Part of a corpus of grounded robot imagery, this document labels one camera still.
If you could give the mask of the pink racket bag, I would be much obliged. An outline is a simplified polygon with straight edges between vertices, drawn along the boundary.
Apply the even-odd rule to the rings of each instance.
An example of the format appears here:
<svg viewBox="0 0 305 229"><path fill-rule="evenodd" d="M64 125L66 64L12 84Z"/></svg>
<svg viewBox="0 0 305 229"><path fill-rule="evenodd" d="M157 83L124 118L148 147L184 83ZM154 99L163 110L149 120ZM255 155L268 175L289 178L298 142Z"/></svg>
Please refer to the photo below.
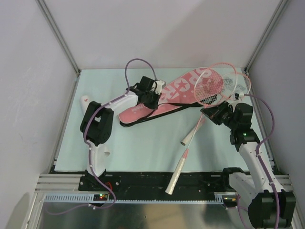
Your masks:
<svg viewBox="0 0 305 229"><path fill-rule="evenodd" d="M123 127L131 127L189 107L202 106L197 103L193 91L196 80L205 69L206 68L194 69L167 84L162 89L161 97L156 109L151 110L143 104L138 104L120 113L120 125Z"/></svg>

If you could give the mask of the white shuttlecock tube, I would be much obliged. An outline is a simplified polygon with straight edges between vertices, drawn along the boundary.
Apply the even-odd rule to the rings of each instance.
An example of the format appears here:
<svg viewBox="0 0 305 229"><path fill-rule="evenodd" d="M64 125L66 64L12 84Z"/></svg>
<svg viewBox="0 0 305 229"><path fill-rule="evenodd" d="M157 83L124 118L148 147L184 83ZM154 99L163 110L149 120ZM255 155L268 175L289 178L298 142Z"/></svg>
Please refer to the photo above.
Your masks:
<svg viewBox="0 0 305 229"><path fill-rule="evenodd" d="M80 98L81 108L84 114L81 122L80 131L84 134L85 129L92 115L101 107L101 104L92 101L89 96L84 95ZM91 141L101 156L107 157L110 152L106 146L106 142L112 133L113 111L110 108L102 108L93 118L87 131L86 139Z"/></svg>

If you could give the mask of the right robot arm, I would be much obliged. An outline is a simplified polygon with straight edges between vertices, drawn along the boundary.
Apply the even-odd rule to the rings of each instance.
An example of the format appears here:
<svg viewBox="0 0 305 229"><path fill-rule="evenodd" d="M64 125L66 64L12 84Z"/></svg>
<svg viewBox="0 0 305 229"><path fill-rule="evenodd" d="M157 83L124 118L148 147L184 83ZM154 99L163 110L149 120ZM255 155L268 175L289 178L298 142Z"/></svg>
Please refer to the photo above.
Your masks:
<svg viewBox="0 0 305 229"><path fill-rule="evenodd" d="M240 169L220 179L223 190L233 189L247 205L248 217L255 229L288 228L291 226L296 198L285 191L260 152L261 141L251 128L253 107L238 103L232 107L224 102L216 107L203 108L201 112L216 125L225 125L230 132L230 143L245 161L250 177Z"/></svg>

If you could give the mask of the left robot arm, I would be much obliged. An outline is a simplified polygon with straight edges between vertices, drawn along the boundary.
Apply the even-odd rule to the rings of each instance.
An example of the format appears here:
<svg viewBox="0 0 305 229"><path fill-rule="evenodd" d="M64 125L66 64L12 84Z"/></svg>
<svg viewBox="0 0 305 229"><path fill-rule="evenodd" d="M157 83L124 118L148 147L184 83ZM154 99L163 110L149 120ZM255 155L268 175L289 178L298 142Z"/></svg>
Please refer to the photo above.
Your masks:
<svg viewBox="0 0 305 229"><path fill-rule="evenodd" d="M106 142L111 136L114 118L138 104L143 104L151 110L156 109L164 86L165 82L162 80L143 76L139 83L128 87L123 95L104 105L92 101L87 95L80 98L84 114L80 130L85 143L89 146L89 162L86 170L92 175L89 185L93 189L101 190L106 184L105 177L101 175L106 170L105 160L110 154Z"/></svg>

